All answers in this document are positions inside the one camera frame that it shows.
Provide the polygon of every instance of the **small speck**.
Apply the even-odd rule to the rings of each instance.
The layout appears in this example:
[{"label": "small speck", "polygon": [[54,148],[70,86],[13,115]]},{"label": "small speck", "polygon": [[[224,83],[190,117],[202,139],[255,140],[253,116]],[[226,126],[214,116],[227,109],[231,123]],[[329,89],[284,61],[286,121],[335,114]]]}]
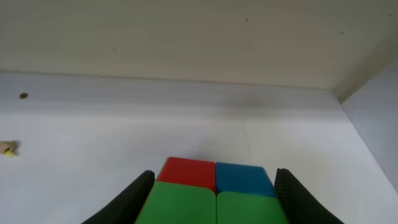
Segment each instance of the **small speck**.
[{"label": "small speck", "polygon": [[27,94],[27,93],[21,93],[19,95],[19,98],[23,100],[23,99],[26,99],[28,96],[29,96],[29,94]]}]

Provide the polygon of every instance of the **green block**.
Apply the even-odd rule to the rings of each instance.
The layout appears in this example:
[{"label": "green block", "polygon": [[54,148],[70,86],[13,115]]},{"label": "green block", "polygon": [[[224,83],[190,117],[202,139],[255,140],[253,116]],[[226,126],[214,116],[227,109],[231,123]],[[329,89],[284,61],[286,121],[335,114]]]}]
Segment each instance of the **green block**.
[{"label": "green block", "polygon": [[276,197],[222,192],[217,196],[217,224],[289,224]]},{"label": "green block", "polygon": [[136,224],[215,224],[216,195],[210,189],[157,181]]}]

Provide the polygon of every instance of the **red block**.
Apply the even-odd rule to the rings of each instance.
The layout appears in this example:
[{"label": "red block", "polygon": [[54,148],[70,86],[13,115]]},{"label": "red block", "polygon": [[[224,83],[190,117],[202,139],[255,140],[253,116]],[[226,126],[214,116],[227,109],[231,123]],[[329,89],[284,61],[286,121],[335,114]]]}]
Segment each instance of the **red block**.
[{"label": "red block", "polygon": [[217,194],[215,162],[169,157],[157,180],[206,187]]}]

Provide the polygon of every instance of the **cube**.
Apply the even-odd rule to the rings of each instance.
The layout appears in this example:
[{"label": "cube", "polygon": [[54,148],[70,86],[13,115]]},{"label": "cube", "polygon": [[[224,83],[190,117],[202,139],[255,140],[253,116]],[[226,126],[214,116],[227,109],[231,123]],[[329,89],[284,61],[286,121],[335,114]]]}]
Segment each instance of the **cube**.
[{"label": "cube", "polygon": [[218,192],[230,191],[276,197],[274,186],[264,168],[217,162]]},{"label": "cube", "polygon": [[217,196],[217,224],[289,224],[276,197],[221,192]]},{"label": "cube", "polygon": [[157,180],[205,187],[217,194],[216,164],[214,162],[170,157]]},{"label": "cube", "polygon": [[156,182],[136,224],[215,224],[216,195],[209,189]]}]

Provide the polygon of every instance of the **hole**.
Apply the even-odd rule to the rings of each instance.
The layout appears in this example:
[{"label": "hole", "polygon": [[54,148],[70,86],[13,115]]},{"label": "hole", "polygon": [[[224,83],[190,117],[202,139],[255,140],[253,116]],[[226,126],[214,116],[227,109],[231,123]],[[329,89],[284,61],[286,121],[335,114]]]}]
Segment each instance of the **hole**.
[{"label": "hole", "polygon": [[29,96],[29,94],[27,94],[27,93],[21,93],[19,95],[19,98],[23,100],[23,99],[26,99],[28,96]]}]

